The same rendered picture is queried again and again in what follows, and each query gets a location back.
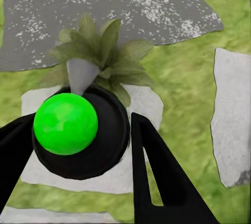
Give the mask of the insectifuge atomizer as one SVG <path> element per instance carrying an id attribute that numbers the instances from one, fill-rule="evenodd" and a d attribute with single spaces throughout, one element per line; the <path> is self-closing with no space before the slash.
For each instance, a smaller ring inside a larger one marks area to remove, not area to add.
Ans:
<path id="1" fill-rule="evenodd" d="M 109 90 L 92 85 L 93 62 L 66 62 L 70 86 L 45 99 L 36 112 L 32 145 L 38 160 L 65 179 L 87 180 L 121 162 L 131 140 L 125 106 Z"/>

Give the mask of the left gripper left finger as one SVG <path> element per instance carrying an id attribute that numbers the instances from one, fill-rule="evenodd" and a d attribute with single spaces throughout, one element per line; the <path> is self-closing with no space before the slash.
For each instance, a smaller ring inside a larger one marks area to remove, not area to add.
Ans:
<path id="1" fill-rule="evenodd" d="M 31 129 L 36 112 L 0 128 L 0 215 L 34 150 Z"/>

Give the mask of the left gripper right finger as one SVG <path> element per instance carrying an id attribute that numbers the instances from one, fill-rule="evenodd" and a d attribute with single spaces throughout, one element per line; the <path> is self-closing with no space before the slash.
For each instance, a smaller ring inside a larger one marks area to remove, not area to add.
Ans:
<path id="1" fill-rule="evenodd" d="M 148 118 L 131 113 L 135 224 L 219 224 Z M 145 148 L 164 206 L 151 202 Z"/>

